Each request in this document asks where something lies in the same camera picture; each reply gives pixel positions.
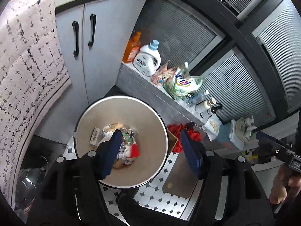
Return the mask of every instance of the cabinet door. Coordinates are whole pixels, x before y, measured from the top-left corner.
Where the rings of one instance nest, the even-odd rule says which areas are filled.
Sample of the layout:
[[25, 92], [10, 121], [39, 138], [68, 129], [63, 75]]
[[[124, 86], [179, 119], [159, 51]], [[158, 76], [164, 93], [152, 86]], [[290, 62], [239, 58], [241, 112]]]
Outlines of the cabinet door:
[[[72, 84], [50, 108], [35, 132], [40, 137], [64, 144], [73, 135], [80, 115], [88, 107], [81, 47], [83, 11], [84, 5], [67, 10], [56, 17], [62, 54]], [[73, 54], [76, 50], [73, 21], [78, 22], [79, 25], [79, 53], [77, 57]]]
[[[115, 85], [127, 42], [145, 1], [101, 0], [85, 5], [83, 58], [89, 104]], [[94, 43], [89, 46], [94, 15]]]

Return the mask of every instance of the metal screw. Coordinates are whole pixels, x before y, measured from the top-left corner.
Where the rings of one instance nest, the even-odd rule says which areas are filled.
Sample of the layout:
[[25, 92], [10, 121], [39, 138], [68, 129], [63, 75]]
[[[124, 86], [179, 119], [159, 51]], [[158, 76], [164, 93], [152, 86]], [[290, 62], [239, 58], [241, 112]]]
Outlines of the metal screw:
[[240, 162], [245, 162], [245, 161], [246, 161], [246, 158], [244, 158], [243, 156], [239, 156], [239, 157], [238, 157], [238, 160], [239, 160]]
[[57, 158], [57, 162], [58, 162], [58, 163], [61, 163], [61, 162], [63, 162], [63, 161], [64, 161], [64, 157], [60, 156], [60, 157]]
[[88, 152], [89, 157], [93, 157], [95, 155], [96, 155], [96, 152], [94, 150], [91, 150], [91, 151]]
[[207, 156], [214, 156], [214, 152], [211, 151], [211, 150], [207, 150], [207, 151], [206, 151], [206, 155], [207, 155]]

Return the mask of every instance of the round trash bin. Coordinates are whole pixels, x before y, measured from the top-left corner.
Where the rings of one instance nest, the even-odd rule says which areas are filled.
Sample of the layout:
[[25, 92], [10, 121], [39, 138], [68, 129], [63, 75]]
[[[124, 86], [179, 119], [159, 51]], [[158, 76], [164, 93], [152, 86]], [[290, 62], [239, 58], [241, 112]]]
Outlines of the round trash bin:
[[143, 101], [128, 96], [111, 96], [92, 104], [75, 128], [74, 147], [78, 158], [96, 146], [90, 144], [95, 127], [103, 130], [113, 123], [138, 131], [140, 156], [129, 166], [112, 168], [101, 181], [113, 188], [134, 188], [151, 181], [162, 169], [168, 150], [168, 135], [160, 116]]

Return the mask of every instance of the orange pump bottle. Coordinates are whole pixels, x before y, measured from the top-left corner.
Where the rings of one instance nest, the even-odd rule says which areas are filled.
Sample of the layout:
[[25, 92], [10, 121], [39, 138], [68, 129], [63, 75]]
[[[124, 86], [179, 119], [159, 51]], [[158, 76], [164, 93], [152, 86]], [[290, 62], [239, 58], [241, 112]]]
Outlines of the orange pump bottle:
[[123, 63], [130, 63], [136, 57], [138, 50], [141, 47], [141, 42], [139, 41], [140, 35], [141, 35], [141, 32], [136, 31], [133, 38], [131, 38], [128, 41], [128, 44], [127, 44], [125, 52], [124, 52], [124, 56], [122, 58]]

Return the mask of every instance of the human hand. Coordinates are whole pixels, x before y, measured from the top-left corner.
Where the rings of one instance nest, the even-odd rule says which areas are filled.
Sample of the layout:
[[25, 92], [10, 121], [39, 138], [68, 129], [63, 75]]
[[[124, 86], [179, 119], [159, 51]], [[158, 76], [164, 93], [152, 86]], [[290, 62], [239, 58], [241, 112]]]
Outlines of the human hand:
[[[286, 186], [290, 186], [291, 189], [287, 195], [285, 189]], [[286, 197], [288, 199], [296, 197], [301, 190], [301, 176], [292, 176], [292, 170], [282, 165], [279, 168], [278, 174], [274, 178], [272, 191], [270, 194], [270, 202], [272, 204], [279, 204], [284, 201]]]

